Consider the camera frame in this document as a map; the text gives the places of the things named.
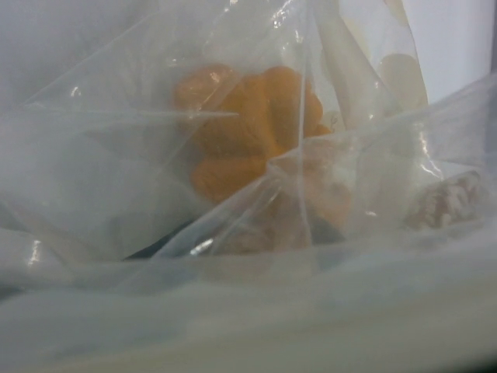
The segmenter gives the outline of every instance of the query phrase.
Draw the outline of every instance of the transparent plastic wrap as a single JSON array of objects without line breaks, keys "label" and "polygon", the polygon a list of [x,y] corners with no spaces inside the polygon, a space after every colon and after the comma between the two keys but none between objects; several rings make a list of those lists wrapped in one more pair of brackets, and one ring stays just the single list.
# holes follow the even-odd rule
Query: transparent plastic wrap
[{"label": "transparent plastic wrap", "polygon": [[[81,53],[90,57],[2,118],[3,207],[62,263],[121,260],[257,180],[305,138],[418,106],[403,105],[388,84],[412,72],[387,69],[387,78],[380,63],[406,53],[419,67],[408,27],[386,2],[367,12],[360,3],[129,8],[126,24],[139,22],[92,54],[118,29],[95,38]],[[367,53],[357,25],[375,36]],[[345,127],[330,122],[339,111]],[[290,156],[297,168],[285,181],[289,197],[273,202],[277,214],[307,209],[296,199],[299,157]]]},{"label": "transparent plastic wrap", "polygon": [[[270,161],[263,178],[180,232],[152,261],[68,265],[59,272],[50,267],[34,267],[36,271],[22,267],[16,272],[14,263],[11,272],[0,271],[11,286],[0,303],[0,336],[5,339],[2,368],[57,363],[67,371],[80,365],[91,367],[100,358],[112,361],[153,351],[177,356],[186,350],[197,359],[214,338],[227,343],[264,338],[269,331],[284,333],[310,327],[318,320],[335,325],[389,307],[409,307],[411,301],[424,297],[453,294],[462,285],[464,289],[477,287],[479,281],[494,278],[495,152],[487,152],[483,140],[496,125],[496,87],[492,76],[445,102],[391,123],[304,141],[299,149]],[[437,135],[438,128],[447,136]],[[405,144],[398,141],[397,133],[409,140],[408,147],[395,147]],[[427,148],[437,160],[427,153],[412,157]],[[372,149],[381,157],[368,160],[385,167],[389,162],[404,165],[406,155],[411,159],[409,170],[424,169],[421,165],[426,164],[420,159],[439,169],[439,165],[453,167],[435,176],[432,169],[426,169],[424,173],[434,179],[419,178],[419,171],[401,174],[422,180],[416,192],[423,191],[421,184],[430,186],[441,176],[448,177],[442,182],[447,184],[452,175],[468,169],[471,176],[478,173],[486,195],[474,204],[480,215],[454,225],[406,230],[397,211],[388,208],[387,215],[376,210],[378,216],[381,212],[395,217],[395,227],[380,219],[376,235],[341,242],[339,228],[346,227],[349,217],[327,213],[341,211],[347,199],[342,188],[332,183],[326,183],[329,189],[325,192],[316,187],[322,187],[320,180],[333,181],[337,176],[345,180],[352,175],[354,204],[354,196],[362,190],[359,181],[368,175],[361,173],[363,157]],[[351,173],[337,172],[337,165],[346,169],[348,162],[357,160],[356,173],[354,168]],[[304,172],[299,173],[298,165]],[[374,169],[367,170],[369,175]],[[380,173],[368,188],[375,191],[389,180],[388,173]],[[398,191],[390,194],[393,198]],[[376,198],[374,193],[362,197],[361,202],[369,203]],[[474,201],[467,199],[470,205]],[[399,203],[398,210],[406,212],[408,205]],[[195,255],[170,260],[176,250],[193,250]],[[229,255],[234,253],[251,255]],[[12,293],[24,294],[12,297]],[[326,338],[332,341],[335,337],[330,332]],[[312,356],[304,351],[297,355]],[[228,364],[229,360],[216,357],[216,367]],[[173,369],[176,362],[185,364],[171,358],[156,360],[159,365],[154,367],[167,364]],[[288,360],[272,362],[271,366],[283,367]]]},{"label": "transparent plastic wrap", "polygon": [[[418,113],[305,139],[157,258],[281,252],[378,236],[387,244],[404,233],[480,221],[494,207],[485,166],[494,90],[492,77]],[[367,251],[367,241],[359,242]],[[317,262],[297,267],[313,273]]]},{"label": "transparent plastic wrap", "polygon": [[[264,87],[271,79],[283,84],[278,71],[264,75],[269,68],[280,67],[283,78],[293,79],[288,112],[281,115],[296,122],[288,146],[298,143],[292,137],[298,133],[305,70],[306,9],[305,2],[163,2],[4,116],[2,203],[64,262],[75,263],[121,260],[201,216],[212,201],[190,179],[202,162],[202,147],[222,147],[223,138],[216,144],[215,132],[197,130],[209,120],[229,125],[229,117],[240,115],[230,109],[252,83],[246,110],[263,115],[269,109],[258,107]],[[228,80],[221,88],[207,83],[191,96],[188,84],[196,84],[196,74],[202,79],[202,71],[216,66],[228,71]],[[248,73],[257,75],[256,82],[242,81]],[[227,113],[219,113],[216,100],[213,106],[194,106],[196,94],[207,102],[215,92],[216,99],[227,101],[236,89]],[[316,105],[313,126],[319,121],[319,101]],[[256,166],[248,165],[252,179],[263,173],[264,159],[284,152],[257,138],[264,124],[255,122],[253,129],[259,134],[252,147],[239,134],[237,146],[224,146],[229,152],[245,149],[249,161],[257,158]]]}]

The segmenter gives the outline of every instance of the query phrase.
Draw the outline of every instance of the orange pastry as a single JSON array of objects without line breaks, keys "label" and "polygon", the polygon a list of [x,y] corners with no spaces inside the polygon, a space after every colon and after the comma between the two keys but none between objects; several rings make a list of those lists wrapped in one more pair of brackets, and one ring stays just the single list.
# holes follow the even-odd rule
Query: orange pastry
[{"label": "orange pastry", "polygon": [[[284,66],[240,76],[222,64],[195,71],[177,86],[181,110],[233,113],[197,124],[193,140],[205,154],[192,174],[197,192],[219,203],[264,174],[266,161],[299,142],[302,76]],[[331,133],[319,124],[323,109],[304,82],[305,137]]]}]

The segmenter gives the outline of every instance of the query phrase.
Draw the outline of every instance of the flower-shaped cookie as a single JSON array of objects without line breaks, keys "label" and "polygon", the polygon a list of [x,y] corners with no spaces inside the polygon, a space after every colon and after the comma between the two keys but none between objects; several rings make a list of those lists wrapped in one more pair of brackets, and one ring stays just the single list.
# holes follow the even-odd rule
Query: flower-shaped cookie
[{"label": "flower-shaped cookie", "polygon": [[[310,137],[329,134],[319,124],[323,109],[309,82],[279,66],[259,75],[240,76],[214,64],[183,79],[175,90],[180,110],[233,113],[198,126],[193,140],[205,154],[191,180],[196,191],[219,203],[264,174],[266,162],[298,145],[300,131]],[[304,115],[301,118],[301,93]]]}]

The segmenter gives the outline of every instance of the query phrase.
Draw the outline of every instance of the clear plastic bag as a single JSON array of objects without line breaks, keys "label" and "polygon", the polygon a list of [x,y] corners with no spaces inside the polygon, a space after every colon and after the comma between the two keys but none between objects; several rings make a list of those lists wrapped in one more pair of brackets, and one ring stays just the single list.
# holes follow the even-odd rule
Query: clear plastic bag
[{"label": "clear plastic bag", "polygon": [[[326,14],[333,17],[330,22],[341,27],[342,33],[337,34],[327,31],[326,19],[316,22],[314,5],[297,0],[229,4],[221,0],[194,4],[164,0],[128,8],[125,23],[111,27],[85,46],[80,53],[85,59],[2,118],[2,204],[62,262],[121,260],[158,241],[202,216],[213,202],[226,199],[261,176],[271,157],[301,145],[308,136],[343,130],[329,123],[330,113],[345,113],[347,106],[353,105],[353,112],[359,113],[355,118],[365,118],[371,110],[383,110],[379,107],[386,105],[382,94],[394,103],[402,101],[395,89],[383,84],[380,60],[405,53],[417,65],[408,27],[393,18],[388,6],[379,0],[368,5],[368,12],[375,17],[365,22],[366,13],[359,4],[342,2],[340,9],[332,2],[324,4]],[[130,19],[137,21],[134,26],[92,54]],[[90,17],[81,28],[93,28],[93,21]],[[364,33],[377,36],[367,47],[373,53],[365,52],[358,24]],[[389,35],[386,40],[378,37],[385,34]],[[367,91],[366,101],[355,100],[336,79],[328,79],[321,58],[327,43],[338,47],[333,56],[339,66],[346,66],[350,56],[361,61],[355,70],[329,71],[332,77],[346,73],[351,81],[346,86],[353,85],[356,90],[376,82],[385,87],[384,93]],[[203,92],[209,99],[201,100],[200,106],[191,102],[178,105],[178,98],[192,99],[192,91],[188,86],[182,91],[181,84],[219,64],[233,71],[225,84]],[[400,82],[409,74],[400,71],[394,80]],[[240,86],[248,87],[252,76],[256,82],[249,102],[259,111],[262,109],[257,105],[263,96],[257,84],[280,87],[280,91],[264,91],[273,98],[293,92],[284,103],[271,106],[271,110],[283,107],[274,115],[280,116],[278,123],[284,126],[270,141],[264,138],[260,118],[250,117],[254,113],[251,106],[245,109],[248,119],[233,105],[217,107],[228,97],[236,98],[233,92]],[[289,76],[293,85],[287,89]],[[306,93],[301,97],[304,85]],[[226,135],[218,141],[213,134],[201,131],[206,122],[223,123],[222,131],[239,124],[238,119],[229,118],[233,111],[239,118],[256,123],[254,131],[259,138],[252,147],[245,135]],[[313,130],[306,127],[308,117],[312,126],[318,125]],[[202,146],[211,152],[244,148],[245,158],[233,163],[233,157],[226,162],[207,157],[203,162]],[[292,162],[299,163],[299,154],[292,155]],[[192,185],[196,171],[202,177]],[[294,181],[299,172],[292,176]],[[228,185],[229,180],[237,182],[206,198],[205,189],[213,187],[204,185],[205,174],[221,180],[214,183],[214,189]],[[288,191],[292,201],[283,201],[288,204],[284,214],[302,216],[303,206],[294,199],[298,188],[292,188]],[[274,228],[289,228],[296,222]],[[280,246],[301,243],[281,242]]]},{"label": "clear plastic bag", "polygon": [[492,77],[427,110],[306,139],[157,257],[280,252],[483,219],[494,205],[484,146],[494,85]]}]

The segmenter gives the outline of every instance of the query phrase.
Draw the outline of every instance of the white speckled food item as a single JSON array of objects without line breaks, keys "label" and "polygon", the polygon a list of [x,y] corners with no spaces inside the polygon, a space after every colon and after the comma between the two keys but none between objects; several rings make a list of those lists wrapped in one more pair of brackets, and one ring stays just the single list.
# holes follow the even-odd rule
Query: white speckled food item
[{"label": "white speckled food item", "polygon": [[405,224],[423,230],[475,220],[481,198],[481,177],[476,171],[453,176],[425,188],[412,205]]}]

